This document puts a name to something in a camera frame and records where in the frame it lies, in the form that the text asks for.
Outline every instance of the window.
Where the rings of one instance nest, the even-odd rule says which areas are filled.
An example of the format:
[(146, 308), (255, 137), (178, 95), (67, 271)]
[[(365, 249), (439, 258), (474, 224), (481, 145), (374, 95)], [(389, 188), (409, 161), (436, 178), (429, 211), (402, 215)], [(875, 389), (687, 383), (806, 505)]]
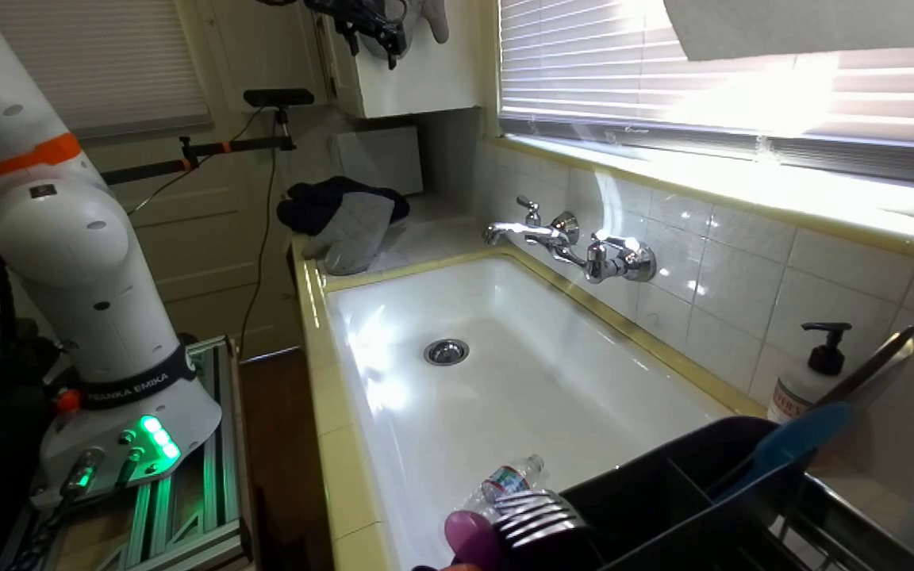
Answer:
[(0, 0), (0, 32), (79, 137), (211, 122), (176, 0)]
[(665, 0), (503, 0), (509, 135), (914, 182), (914, 48), (690, 64)]

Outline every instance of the pump bottle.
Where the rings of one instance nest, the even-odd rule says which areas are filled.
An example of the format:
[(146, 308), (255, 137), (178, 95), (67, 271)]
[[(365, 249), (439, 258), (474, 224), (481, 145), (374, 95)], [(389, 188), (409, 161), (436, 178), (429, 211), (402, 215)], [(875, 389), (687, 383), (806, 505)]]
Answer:
[(778, 375), (769, 406), (770, 423), (801, 420), (817, 399), (823, 399), (834, 387), (844, 369), (844, 356), (837, 346), (851, 324), (803, 324), (803, 330), (825, 330), (829, 339), (817, 346), (806, 361), (795, 361)]

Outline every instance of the sink basin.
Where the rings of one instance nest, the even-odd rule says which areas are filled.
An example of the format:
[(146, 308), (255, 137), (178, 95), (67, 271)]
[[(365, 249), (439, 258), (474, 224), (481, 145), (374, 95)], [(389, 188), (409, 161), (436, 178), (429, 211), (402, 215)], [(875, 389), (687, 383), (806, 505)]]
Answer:
[(400, 568), (449, 563), (503, 463), (568, 489), (726, 412), (505, 258), (334, 293), (330, 322)]

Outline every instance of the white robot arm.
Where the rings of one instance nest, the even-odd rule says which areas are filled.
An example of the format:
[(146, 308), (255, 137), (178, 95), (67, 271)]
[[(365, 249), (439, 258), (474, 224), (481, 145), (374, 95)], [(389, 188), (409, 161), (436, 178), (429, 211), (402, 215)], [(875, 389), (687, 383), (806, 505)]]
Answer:
[(0, 258), (87, 406), (43, 441), (39, 507), (172, 472), (218, 424), (122, 202), (0, 36)]

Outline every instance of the black dish rack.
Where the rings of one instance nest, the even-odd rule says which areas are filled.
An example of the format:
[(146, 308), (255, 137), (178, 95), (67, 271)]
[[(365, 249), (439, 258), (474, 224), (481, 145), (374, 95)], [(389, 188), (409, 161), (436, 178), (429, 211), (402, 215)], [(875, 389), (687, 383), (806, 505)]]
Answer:
[(591, 531), (519, 550), (511, 568), (914, 571), (914, 552), (806, 475), (810, 459), (710, 499), (770, 428), (765, 420), (722, 420), (562, 493)]

